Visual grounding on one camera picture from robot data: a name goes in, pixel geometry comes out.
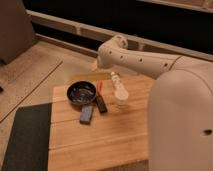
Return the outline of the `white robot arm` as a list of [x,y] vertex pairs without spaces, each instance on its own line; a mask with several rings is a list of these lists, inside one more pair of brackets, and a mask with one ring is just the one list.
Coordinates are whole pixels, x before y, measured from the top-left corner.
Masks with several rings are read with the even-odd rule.
[[213,171],[213,61],[134,51],[116,35],[98,66],[120,65],[155,80],[148,100],[150,171]]

